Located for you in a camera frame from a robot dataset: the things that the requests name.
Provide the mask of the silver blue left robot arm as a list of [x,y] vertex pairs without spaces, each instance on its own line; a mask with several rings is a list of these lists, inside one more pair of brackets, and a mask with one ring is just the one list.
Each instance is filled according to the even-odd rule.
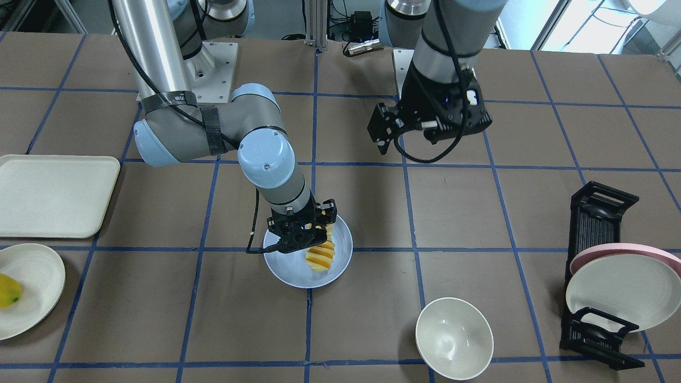
[[444,158],[462,137],[478,134],[492,124],[475,78],[474,65],[505,1],[385,2],[385,27],[396,29],[396,20],[420,20],[421,28],[395,106],[379,103],[367,131],[381,155],[390,145],[412,162],[399,142],[407,132],[421,131],[431,144],[450,145],[430,159]]

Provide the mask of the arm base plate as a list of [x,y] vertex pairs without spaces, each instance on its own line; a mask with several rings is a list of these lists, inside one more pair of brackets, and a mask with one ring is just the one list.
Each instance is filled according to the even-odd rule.
[[183,59],[175,37],[155,42],[134,42],[131,51],[157,90],[187,90],[198,106],[229,102],[238,44],[208,41],[189,59]]
[[395,82],[398,90],[398,98],[402,98],[402,87],[406,80],[406,75],[412,61],[414,50],[405,48],[395,48],[392,51],[395,71]]

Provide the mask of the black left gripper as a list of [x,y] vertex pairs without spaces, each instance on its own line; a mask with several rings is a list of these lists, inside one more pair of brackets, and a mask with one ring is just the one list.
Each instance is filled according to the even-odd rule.
[[457,82],[436,82],[409,67],[399,102],[396,106],[377,104],[368,122],[367,131],[379,152],[387,153],[389,144],[398,143],[399,136],[409,131],[421,131],[435,145],[441,140],[455,140],[487,129],[492,118],[474,71],[464,69],[462,75],[466,105]]

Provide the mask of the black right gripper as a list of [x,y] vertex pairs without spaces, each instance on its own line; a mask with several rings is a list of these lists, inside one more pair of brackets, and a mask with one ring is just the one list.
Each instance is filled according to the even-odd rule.
[[323,203],[310,199],[297,212],[293,209],[287,209],[283,214],[272,212],[268,218],[268,231],[279,237],[279,241],[267,245],[266,252],[291,254],[325,243],[330,237],[327,228],[336,222],[336,218],[334,199],[327,199]]

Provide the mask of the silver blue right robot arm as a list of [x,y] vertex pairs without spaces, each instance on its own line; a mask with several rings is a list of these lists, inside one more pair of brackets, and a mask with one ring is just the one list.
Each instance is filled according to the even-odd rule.
[[317,203],[283,127],[272,92],[248,83],[227,102],[201,105],[186,73],[166,1],[109,1],[110,19],[138,73],[144,119],[135,123],[139,154],[153,167],[236,151],[257,197],[270,204],[269,232],[279,241],[262,249],[290,254],[321,245],[336,222],[333,199]]

